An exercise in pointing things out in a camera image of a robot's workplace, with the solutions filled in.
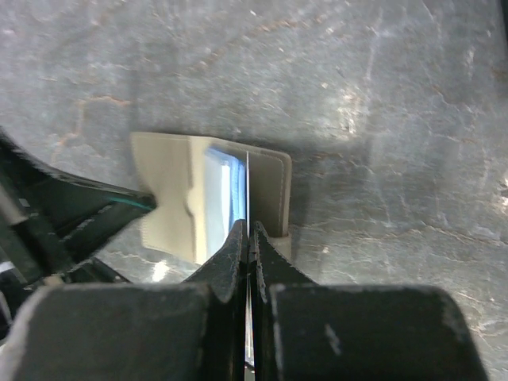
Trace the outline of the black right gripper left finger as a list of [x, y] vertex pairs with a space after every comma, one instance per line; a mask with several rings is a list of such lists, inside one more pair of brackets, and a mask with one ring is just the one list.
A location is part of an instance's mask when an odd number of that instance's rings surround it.
[[242, 380], [246, 224], [185, 281], [42, 287], [1, 351], [4, 380]]

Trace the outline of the beige leather card holder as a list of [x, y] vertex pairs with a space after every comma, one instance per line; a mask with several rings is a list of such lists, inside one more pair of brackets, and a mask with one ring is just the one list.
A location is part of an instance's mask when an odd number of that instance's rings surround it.
[[216, 137], [135, 132], [130, 135], [140, 188], [156, 208], [142, 219], [146, 248], [204, 264], [246, 221], [246, 155], [250, 218], [291, 258], [289, 211], [292, 160], [285, 152]]

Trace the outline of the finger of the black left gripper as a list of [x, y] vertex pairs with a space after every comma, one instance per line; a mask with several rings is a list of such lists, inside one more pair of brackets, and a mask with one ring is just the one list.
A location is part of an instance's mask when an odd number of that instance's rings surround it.
[[57, 170], [1, 132], [1, 255], [22, 285], [74, 271], [155, 208], [149, 193]]

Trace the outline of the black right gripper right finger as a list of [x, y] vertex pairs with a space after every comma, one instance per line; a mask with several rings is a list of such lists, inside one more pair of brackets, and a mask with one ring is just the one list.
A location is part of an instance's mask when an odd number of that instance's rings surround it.
[[426, 285], [320, 285], [251, 227], [258, 380], [485, 380], [461, 309]]

